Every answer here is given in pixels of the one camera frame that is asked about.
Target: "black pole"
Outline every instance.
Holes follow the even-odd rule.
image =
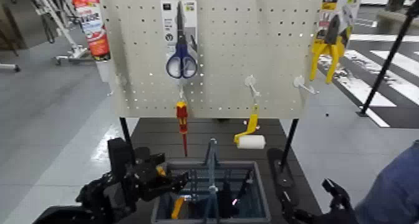
[[[132,147],[131,142],[131,135],[130,131],[128,130],[127,120],[125,117],[119,117],[119,121],[121,122],[123,136],[125,137],[125,141]]]
[[[128,130],[127,120],[125,117],[119,117],[119,122],[121,123],[123,137],[125,138],[126,143],[131,147],[131,150],[132,150],[131,151],[132,162],[135,163],[135,151],[134,151],[134,148],[132,147],[131,135],[130,135],[130,131]]]
[[[390,64],[392,63],[392,60],[394,58],[394,55],[397,53],[398,48],[402,44],[403,38],[405,37],[407,30],[410,27],[410,24],[412,23],[413,19],[416,18],[419,15],[419,0],[416,0],[409,8],[409,10],[406,13],[406,19],[403,23],[402,28],[400,29],[400,32],[398,33],[397,39],[393,44],[392,49],[390,50],[390,53],[387,57],[387,60],[383,64],[383,68],[381,69],[377,80],[375,80],[375,83],[372,87],[371,93],[368,96],[367,101],[365,102],[364,106],[362,107],[361,112],[358,112],[359,116],[361,117],[367,117],[367,110],[370,107],[371,101],[374,98],[375,93],[377,93],[378,88],[380,87],[381,82],[384,80],[385,74],[390,67]]]
[[[284,170],[284,167],[287,164],[289,149],[291,149],[291,143],[292,143],[292,139],[294,138],[294,134],[295,134],[296,129],[297,129],[298,121],[299,121],[299,119],[292,120],[291,128],[289,129],[287,142],[285,144],[285,150],[284,150],[284,153],[282,154],[281,172]]]

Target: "scissors blade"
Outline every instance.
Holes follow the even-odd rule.
[[[178,4],[178,36],[183,35],[182,2]]]

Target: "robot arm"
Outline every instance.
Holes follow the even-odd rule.
[[[81,206],[50,207],[34,224],[116,223],[137,210],[139,199],[149,202],[167,192],[178,193],[188,183],[188,173],[166,176],[157,165],[165,154],[134,156],[131,146],[121,138],[108,141],[111,172],[86,184],[76,198]]]
[[[359,224],[345,189],[330,179],[325,179],[322,186],[326,192],[333,196],[329,213],[313,215],[304,210],[295,209],[288,194],[283,191],[280,201],[282,204],[282,215],[285,220],[290,224]]]

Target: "yellow roller handle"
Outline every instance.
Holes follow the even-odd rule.
[[[182,208],[183,202],[185,202],[185,198],[181,197],[175,201],[175,207],[173,212],[171,213],[171,219],[179,219],[180,209]]]
[[[250,118],[249,118],[248,129],[245,132],[236,134],[234,136],[235,144],[239,143],[240,137],[248,135],[248,134],[253,134],[256,131],[256,126],[258,126],[258,118],[259,118],[259,106],[255,104],[252,108],[252,114],[250,115]]]

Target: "blue scissors handle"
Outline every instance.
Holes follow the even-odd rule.
[[[193,77],[198,71],[195,59],[188,53],[188,45],[178,42],[176,52],[166,64],[167,73],[176,79]]]

